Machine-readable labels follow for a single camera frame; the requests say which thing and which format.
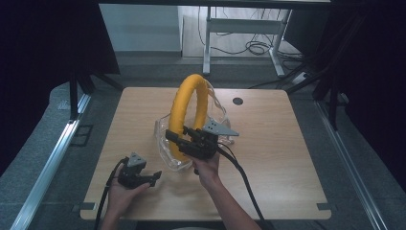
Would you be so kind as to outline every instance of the yellow tube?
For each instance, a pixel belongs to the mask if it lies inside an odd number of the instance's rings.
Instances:
[[[203,77],[193,74],[183,80],[176,92],[172,109],[170,110],[169,130],[177,133],[179,137],[183,136],[186,110],[194,90],[196,90],[197,93],[197,108],[194,116],[193,128],[202,128],[206,123],[209,90]],[[177,160],[188,160],[188,158],[179,151],[179,148],[175,143],[169,142],[169,148],[170,152]]]

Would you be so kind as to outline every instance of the gray carpet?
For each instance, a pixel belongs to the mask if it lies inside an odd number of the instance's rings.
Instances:
[[[138,58],[119,59],[122,74],[111,76],[123,86],[177,87],[183,78],[201,73],[201,59]],[[208,80],[214,88],[248,88],[275,80],[270,60],[214,60]],[[84,200],[102,145],[121,96],[110,85],[93,78],[97,90],[81,122],[83,130],[92,127],[87,143],[78,136],[68,148],[56,176],[43,198],[31,229],[90,229],[93,221],[82,220],[76,209]],[[275,88],[268,84],[262,88]],[[274,220],[277,229],[373,229],[354,191],[343,164],[311,98],[314,85],[292,94],[292,102],[316,171],[324,188],[332,217],[328,220]],[[0,229],[9,229],[31,187],[69,119],[69,110],[58,109],[68,100],[68,84],[51,94],[50,105],[33,135],[0,178]],[[375,152],[352,125],[340,107],[339,133],[357,169],[370,189],[390,229],[406,229],[406,195]],[[153,229],[180,227],[179,223],[156,223]],[[135,229],[137,222],[122,221],[121,229]],[[137,229],[147,229],[139,223]]]

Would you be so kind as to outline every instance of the table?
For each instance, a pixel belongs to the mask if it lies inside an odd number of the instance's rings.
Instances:
[[[154,123],[170,112],[177,88],[124,90],[108,131],[85,203],[94,210],[81,210],[83,219],[94,219],[102,190],[117,162],[136,151],[147,161],[144,174],[163,171],[154,188],[131,205],[126,219],[220,220],[209,195],[192,168],[170,170],[161,159],[154,138]],[[240,135],[230,146],[245,170],[259,207],[266,219],[328,219],[330,210],[304,137],[286,93],[282,90],[216,89],[227,109],[232,129]],[[236,105],[233,98],[242,98]],[[237,202],[253,218],[258,215],[236,168],[220,158],[220,177]]]

